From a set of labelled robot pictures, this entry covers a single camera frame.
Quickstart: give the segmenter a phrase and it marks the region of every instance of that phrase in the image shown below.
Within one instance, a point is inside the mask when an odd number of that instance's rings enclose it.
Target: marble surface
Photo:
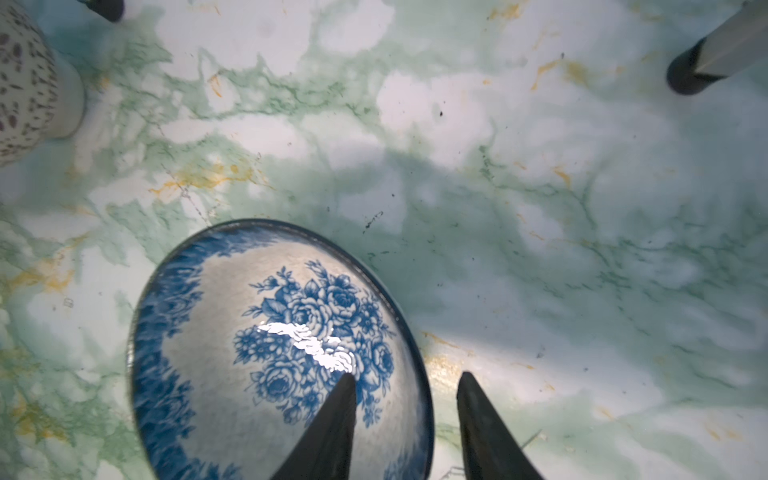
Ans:
[[[0,478],[151,478],[125,348],[154,266],[267,217],[418,337],[432,478],[473,371],[548,478],[766,478],[768,68],[664,70],[740,0],[27,0],[71,140],[0,170]]]

